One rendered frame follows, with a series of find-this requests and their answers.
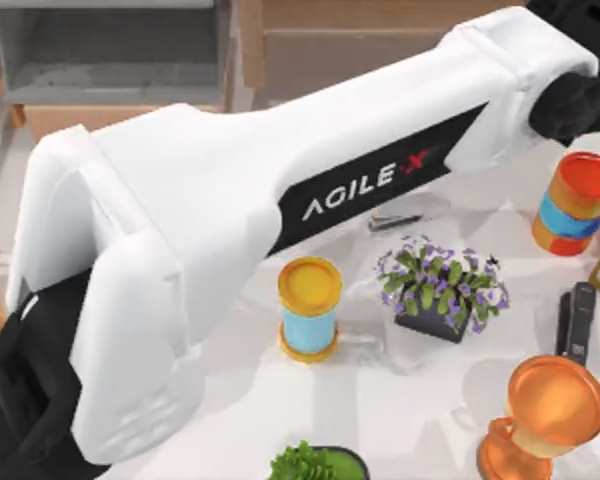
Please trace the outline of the yellow and blue can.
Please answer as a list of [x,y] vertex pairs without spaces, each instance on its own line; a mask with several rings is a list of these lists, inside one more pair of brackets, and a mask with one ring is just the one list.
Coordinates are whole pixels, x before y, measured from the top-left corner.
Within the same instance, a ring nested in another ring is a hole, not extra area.
[[335,308],[342,279],[337,268],[321,257],[299,257],[280,271],[277,289],[283,307],[279,329],[283,350],[301,363],[328,359],[338,340]]

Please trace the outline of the wooden cupboard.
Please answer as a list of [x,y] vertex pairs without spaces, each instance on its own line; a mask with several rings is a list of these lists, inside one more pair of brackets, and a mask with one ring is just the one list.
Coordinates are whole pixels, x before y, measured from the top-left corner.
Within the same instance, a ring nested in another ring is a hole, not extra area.
[[266,108],[418,54],[523,0],[235,0],[243,79]]

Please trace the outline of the bronze trophy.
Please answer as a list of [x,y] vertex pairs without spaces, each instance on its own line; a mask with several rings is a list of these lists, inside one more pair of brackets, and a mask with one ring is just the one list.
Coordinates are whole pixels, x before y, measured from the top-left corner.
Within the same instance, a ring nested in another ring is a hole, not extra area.
[[538,355],[513,371],[505,415],[477,449],[483,480],[551,480],[553,459],[600,433],[600,381],[564,357]]

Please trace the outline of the black stapler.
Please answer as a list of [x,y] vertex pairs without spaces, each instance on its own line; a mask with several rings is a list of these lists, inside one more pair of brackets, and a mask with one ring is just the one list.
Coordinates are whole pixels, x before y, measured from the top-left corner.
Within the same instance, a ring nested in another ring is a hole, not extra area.
[[587,362],[596,294],[590,283],[577,282],[559,301],[555,354],[581,366]]

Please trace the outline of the purple flower plant black pot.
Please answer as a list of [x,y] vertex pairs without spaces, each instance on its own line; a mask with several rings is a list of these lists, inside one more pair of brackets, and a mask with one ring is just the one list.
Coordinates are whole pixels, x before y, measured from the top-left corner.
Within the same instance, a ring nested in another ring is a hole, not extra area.
[[445,248],[426,235],[404,235],[381,255],[374,272],[390,323],[458,344],[467,330],[482,332],[510,307],[499,261],[472,248]]

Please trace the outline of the orange blue yellow can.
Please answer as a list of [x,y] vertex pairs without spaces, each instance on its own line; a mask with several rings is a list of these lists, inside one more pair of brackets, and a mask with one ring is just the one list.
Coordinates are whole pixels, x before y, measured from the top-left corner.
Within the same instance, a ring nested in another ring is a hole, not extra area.
[[532,235],[544,250],[575,256],[600,227],[600,155],[573,152],[554,171],[532,222]]

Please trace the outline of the green plant black pot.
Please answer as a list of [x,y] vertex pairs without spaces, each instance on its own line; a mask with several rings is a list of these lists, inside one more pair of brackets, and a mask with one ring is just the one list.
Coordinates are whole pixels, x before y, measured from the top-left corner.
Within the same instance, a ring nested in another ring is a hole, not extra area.
[[267,480],[371,480],[365,461],[342,446],[301,441],[287,446],[270,462]]

